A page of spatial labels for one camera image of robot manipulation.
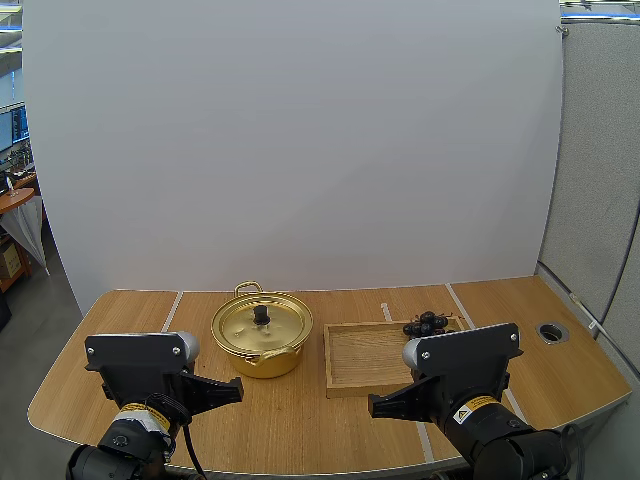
wooden tray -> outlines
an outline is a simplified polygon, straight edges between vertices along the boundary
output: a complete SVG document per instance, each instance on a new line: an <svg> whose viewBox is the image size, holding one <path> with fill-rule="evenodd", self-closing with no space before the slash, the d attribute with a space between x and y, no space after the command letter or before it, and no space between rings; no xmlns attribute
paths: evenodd
<svg viewBox="0 0 640 480"><path fill-rule="evenodd" d="M460 317L449 316L447 329L463 330ZM402 361L407 322L338 323L324 326L327 398L388 395L411 383Z"/></svg>

white backdrop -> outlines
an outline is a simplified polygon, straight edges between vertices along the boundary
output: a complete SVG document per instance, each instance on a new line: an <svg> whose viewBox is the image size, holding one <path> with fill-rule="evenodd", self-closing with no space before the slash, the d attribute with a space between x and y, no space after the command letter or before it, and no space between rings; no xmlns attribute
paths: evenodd
<svg viewBox="0 0 640 480"><path fill-rule="evenodd" d="M113 288L529 275L557 0L32 1L36 168L83 311Z"/></svg>

white tape line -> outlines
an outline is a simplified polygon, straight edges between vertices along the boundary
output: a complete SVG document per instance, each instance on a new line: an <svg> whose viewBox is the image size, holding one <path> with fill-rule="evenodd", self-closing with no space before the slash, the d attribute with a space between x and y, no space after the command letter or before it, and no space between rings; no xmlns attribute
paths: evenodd
<svg viewBox="0 0 640 480"><path fill-rule="evenodd" d="M389 305L387 305L386 303L381 303L380 308L382 308L382 314L384 315L384 319L387 322L393 322L393 319L391 318L391 312L389 311Z"/></svg>
<svg viewBox="0 0 640 480"><path fill-rule="evenodd" d="M183 293L184 292L180 291L178 292L178 295L176 295L176 299L173 302L173 306L171 307L171 311L167 316L167 320L164 322L164 326L162 327L161 332L166 332L169 330L169 327L171 326L171 320L173 320L173 316L176 314L176 310L178 309L178 305L180 304L180 300L182 299Z"/></svg>
<svg viewBox="0 0 640 480"><path fill-rule="evenodd" d="M433 450L431 449L431 442L429 441L427 426L422 422L416 422L416 425L418 426L418 435L420 436L420 443L422 444L425 463L435 462L436 459L433 458Z"/></svg>
<svg viewBox="0 0 640 480"><path fill-rule="evenodd" d="M464 305L462 305L462 302L460 301L460 299L456 295L456 292L453 291L453 288L451 287L451 284L450 283L445 283L445 287L447 287L447 290L449 290L449 293L451 294L451 297L453 298L453 301L456 302L456 305L458 306L458 309L460 310L460 313L465 318L465 320L467 320L467 323L469 324L469 328L471 328L471 329L476 328L475 324L473 323L473 320L471 320L471 316L464 309Z"/></svg>
<svg viewBox="0 0 640 480"><path fill-rule="evenodd" d="M513 408L513 411L518 416L518 418L520 418L520 420L522 420L524 423L529 423L529 422L527 422L527 419L525 418L524 413L522 412L522 409L520 408L520 405L518 405L518 402L516 402L516 397L513 396L513 393L511 392L511 389L507 388L504 391L504 394L509 399L509 403L511 404L511 407Z"/></svg>
<svg viewBox="0 0 640 480"><path fill-rule="evenodd" d="M389 305L381 303L380 308L382 308L384 319L387 322L393 322L391 312L389 311ZM429 434L427 433L427 427L422 422L416 422L416 427L418 427L418 436L420 437L420 443L422 444L425 463L435 462L435 458L433 458L433 450L431 449L431 442L429 441Z"/></svg>
<svg viewBox="0 0 640 480"><path fill-rule="evenodd" d="M471 328L472 330L477 328L475 323L473 323L473 320L471 320L471 316L469 315L469 312L467 312L467 310L464 308L464 305L462 305L462 302L456 295L456 292L453 290L453 287L451 286L451 284L447 283L445 284L445 286L447 287L447 290L449 290L449 293L451 294L453 301L456 302L456 305L458 306L460 313L462 313L464 318L467 320L467 323L469 324L469 328ZM513 396L511 389L507 388L504 391L504 394L509 399L509 403L511 404L511 407L513 408L513 411L518 416L518 418L520 418L520 420L522 420L523 422L528 423L527 419L524 416L524 413L522 412L522 409L520 408L520 405L518 405L518 402L516 401L516 397Z"/></svg>

lid knob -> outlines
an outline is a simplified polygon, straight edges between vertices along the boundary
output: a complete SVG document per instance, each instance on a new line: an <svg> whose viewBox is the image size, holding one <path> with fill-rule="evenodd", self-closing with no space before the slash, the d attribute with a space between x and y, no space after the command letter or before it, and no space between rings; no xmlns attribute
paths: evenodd
<svg viewBox="0 0 640 480"><path fill-rule="evenodd" d="M271 321L269 315L267 315L266 305L258 305L257 307L254 307L253 314L256 316L253 319L253 323L256 325L267 325Z"/></svg>

computer monitor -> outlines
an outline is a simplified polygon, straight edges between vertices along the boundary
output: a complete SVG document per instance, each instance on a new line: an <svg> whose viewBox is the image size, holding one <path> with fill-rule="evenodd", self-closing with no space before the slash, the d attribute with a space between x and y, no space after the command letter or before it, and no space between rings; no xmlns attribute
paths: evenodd
<svg viewBox="0 0 640 480"><path fill-rule="evenodd" d="M17 143L25 138L29 138L29 127L27 126L27 110L23 107L11 110L13 143Z"/></svg>
<svg viewBox="0 0 640 480"><path fill-rule="evenodd" d="M0 151L13 145L11 112L0 114Z"/></svg>

